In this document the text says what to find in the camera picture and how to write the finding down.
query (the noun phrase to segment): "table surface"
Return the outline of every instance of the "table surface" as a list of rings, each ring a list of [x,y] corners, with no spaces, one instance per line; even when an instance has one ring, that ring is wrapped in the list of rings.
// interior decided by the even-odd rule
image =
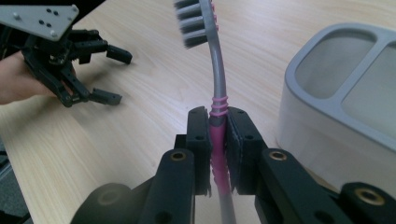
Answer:
[[[339,22],[396,30],[392,0],[216,0],[229,104],[246,110],[268,146],[284,73],[315,33]],[[104,54],[75,68],[89,89],[114,91],[120,105],[63,107],[34,97],[2,105],[0,136],[35,223],[69,223],[96,188],[134,188],[152,177],[188,112],[210,107],[213,76],[207,44],[184,49],[173,1],[107,0],[76,29],[97,29],[134,55],[129,65]],[[238,223],[258,223],[253,197],[234,196]],[[220,223],[219,202],[196,198],[196,223]]]

